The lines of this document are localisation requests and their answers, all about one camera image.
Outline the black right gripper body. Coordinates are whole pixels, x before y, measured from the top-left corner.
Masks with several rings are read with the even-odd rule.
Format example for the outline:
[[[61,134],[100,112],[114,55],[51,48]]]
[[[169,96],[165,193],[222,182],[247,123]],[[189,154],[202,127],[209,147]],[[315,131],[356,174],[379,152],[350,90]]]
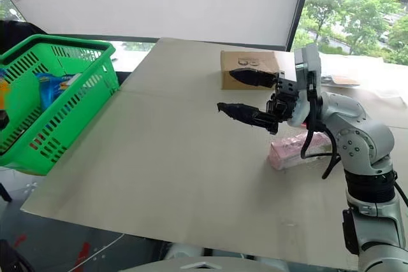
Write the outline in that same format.
[[[273,87],[275,91],[266,103],[266,112],[277,122],[285,122],[292,117],[299,97],[297,82],[279,72],[274,74]]]

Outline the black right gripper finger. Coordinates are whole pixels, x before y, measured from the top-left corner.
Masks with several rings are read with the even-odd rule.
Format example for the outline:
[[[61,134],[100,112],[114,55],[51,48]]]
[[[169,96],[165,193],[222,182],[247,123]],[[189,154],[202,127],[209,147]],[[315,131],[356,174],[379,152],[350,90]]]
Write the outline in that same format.
[[[242,103],[217,103],[217,109],[241,123],[264,128],[270,134],[278,132],[276,117],[253,106]]]
[[[229,72],[237,81],[255,87],[272,88],[279,77],[279,73],[271,73],[252,68],[238,68]]]

